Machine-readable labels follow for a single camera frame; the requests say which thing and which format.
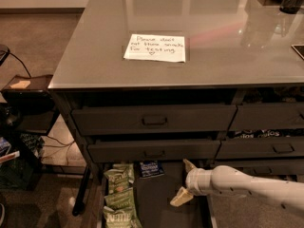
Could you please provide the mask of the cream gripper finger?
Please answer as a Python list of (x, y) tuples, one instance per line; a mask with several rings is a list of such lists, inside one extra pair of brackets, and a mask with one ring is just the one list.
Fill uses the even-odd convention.
[(174, 207), (180, 207), (190, 201), (194, 196), (184, 187), (181, 187), (176, 196), (171, 199), (170, 204)]
[(189, 173), (191, 170), (196, 168), (196, 166), (187, 159), (184, 159), (183, 163), (184, 163), (184, 166), (185, 166), (185, 171), (187, 173)]

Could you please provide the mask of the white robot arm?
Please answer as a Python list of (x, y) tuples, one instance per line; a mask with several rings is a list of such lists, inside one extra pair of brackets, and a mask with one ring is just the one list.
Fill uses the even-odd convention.
[(254, 177), (228, 165), (206, 170), (187, 159), (183, 163), (187, 173), (185, 186), (170, 201), (172, 206), (182, 206), (193, 197), (215, 194), (249, 196), (295, 214), (304, 213), (302, 182)]

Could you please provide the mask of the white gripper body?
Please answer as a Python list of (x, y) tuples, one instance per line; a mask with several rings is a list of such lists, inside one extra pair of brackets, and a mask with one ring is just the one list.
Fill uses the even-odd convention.
[(220, 194), (220, 191), (213, 185), (213, 177), (217, 174), (217, 169), (205, 170), (194, 168), (186, 176), (186, 189), (194, 196), (205, 196)]

